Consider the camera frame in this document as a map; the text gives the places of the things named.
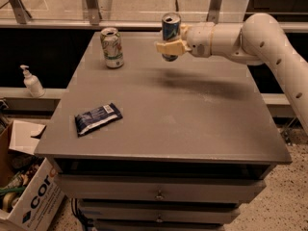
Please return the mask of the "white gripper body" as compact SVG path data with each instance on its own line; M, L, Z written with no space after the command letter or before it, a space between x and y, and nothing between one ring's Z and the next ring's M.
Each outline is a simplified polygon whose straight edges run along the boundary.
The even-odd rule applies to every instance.
M186 42L193 56L201 58L211 56L211 37L214 27L213 22L200 22L189 27Z

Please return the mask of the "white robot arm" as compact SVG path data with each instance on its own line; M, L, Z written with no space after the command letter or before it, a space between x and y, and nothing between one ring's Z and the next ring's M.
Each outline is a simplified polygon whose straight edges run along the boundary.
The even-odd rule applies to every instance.
M308 133L308 63L271 15L256 13L242 23L188 25L179 14L167 13L162 34L156 50L170 62L190 53L199 58L222 56L239 64L266 64Z

